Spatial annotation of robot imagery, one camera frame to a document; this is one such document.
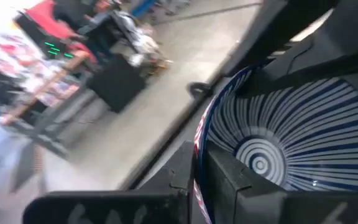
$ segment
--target black cable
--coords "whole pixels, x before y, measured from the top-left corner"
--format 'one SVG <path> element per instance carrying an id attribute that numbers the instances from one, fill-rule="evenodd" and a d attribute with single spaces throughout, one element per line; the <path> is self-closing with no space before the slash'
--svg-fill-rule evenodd
<path id="1" fill-rule="evenodd" d="M 225 8 L 225 9 L 218 9 L 218 10 L 213 10 L 213 11 L 209 11 L 209 12 L 202 12 L 202 13 L 194 14 L 191 16 L 185 16 L 185 17 L 179 17 L 179 18 L 170 19 L 170 20 L 166 20 L 166 21 L 155 22 L 155 23 L 153 23 L 153 26 L 169 24 L 169 23 L 178 22 L 178 21 L 186 21 L 186 20 L 190 20 L 190 19 L 197 19 L 197 18 L 204 17 L 204 16 L 212 16 L 212 15 L 216 15 L 216 14 L 220 14 L 220 13 L 225 13 L 225 12 L 230 12 L 230 11 L 235 11 L 235 10 L 239 10 L 239 9 L 245 9 L 248 7 L 260 6 L 260 5 L 262 5 L 262 3 L 250 3 L 250 4 L 243 4 L 240 6 L 229 7 L 229 8 Z"/>

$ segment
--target merchandise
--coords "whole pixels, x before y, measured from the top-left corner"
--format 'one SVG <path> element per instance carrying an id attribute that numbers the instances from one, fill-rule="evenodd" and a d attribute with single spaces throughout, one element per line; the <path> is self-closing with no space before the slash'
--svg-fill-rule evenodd
<path id="1" fill-rule="evenodd" d="M 64 61 L 46 60 L 41 50 L 14 22 L 1 30 L 0 72 L 13 78 L 26 92 L 37 92 L 47 80 L 61 70 Z M 66 80 L 61 80 L 52 84 L 53 91 L 47 91 L 45 95 L 38 94 L 36 97 L 42 103 L 51 106 L 56 102 L 53 98 L 62 98 L 60 94 L 66 94 L 65 90 L 74 85 L 65 82 Z"/>

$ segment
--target wooden table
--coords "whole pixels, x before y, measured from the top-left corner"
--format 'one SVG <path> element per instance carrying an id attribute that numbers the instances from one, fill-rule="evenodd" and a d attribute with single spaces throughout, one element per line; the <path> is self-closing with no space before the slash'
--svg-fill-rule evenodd
<path id="1" fill-rule="evenodd" d="M 34 94 L 31 96 L 31 98 L 26 101 L 24 104 L 10 110 L 2 119 L 1 124 L 2 125 L 9 125 L 11 124 L 15 119 L 20 117 L 24 112 L 26 112 L 30 106 L 32 106 L 34 103 L 38 101 L 38 98 L 40 95 L 44 94 L 53 83 L 59 81 L 64 76 L 68 75 L 68 70 L 73 70 L 79 65 L 81 65 L 87 58 L 89 58 L 89 54 L 85 51 L 79 50 L 74 52 L 73 54 L 75 57 L 70 59 L 66 65 L 66 69 L 62 69 L 59 72 L 55 72 L 52 78 L 47 80 L 40 88 L 38 88 Z"/>

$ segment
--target gray floor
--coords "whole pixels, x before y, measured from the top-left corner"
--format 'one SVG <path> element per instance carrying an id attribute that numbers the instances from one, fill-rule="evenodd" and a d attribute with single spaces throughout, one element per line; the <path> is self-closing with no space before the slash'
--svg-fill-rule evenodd
<path id="1" fill-rule="evenodd" d="M 28 142 L 21 135 L 0 128 L 0 223 L 20 224 L 22 211 L 41 193 L 39 176 L 32 175 L 18 191 L 13 192 L 17 164 L 23 146 Z"/>
<path id="2" fill-rule="evenodd" d="M 255 1 L 194 0 L 180 16 L 251 3 Z M 87 129 L 72 149 L 75 169 L 92 176 L 100 189 L 118 189 L 191 103 L 187 84 L 211 78 L 256 12 L 254 6 L 156 26 L 163 51 L 173 60 L 171 69 L 114 119 L 106 116 Z"/>

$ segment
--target concrete floor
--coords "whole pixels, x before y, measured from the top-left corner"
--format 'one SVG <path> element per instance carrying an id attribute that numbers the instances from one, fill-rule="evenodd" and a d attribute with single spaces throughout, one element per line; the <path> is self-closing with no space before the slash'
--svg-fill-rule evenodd
<path id="1" fill-rule="evenodd" d="M 194 0 L 180 17 L 255 2 Z M 70 162 L 78 173 L 92 177 L 93 186 L 77 187 L 119 189 L 155 150 L 153 146 L 193 100 L 186 91 L 187 84 L 206 82 L 211 78 L 246 31 L 257 9 L 255 6 L 245 7 L 156 26 L 163 51 L 173 60 L 172 67 L 121 114 L 114 119 L 112 115 L 106 116 L 105 120 L 86 130 L 86 135 L 72 149 Z M 58 172 L 62 178 L 65 176 L 61 169 L 53 171 L 54 166 L 47 169 L 51 175 Z"/>

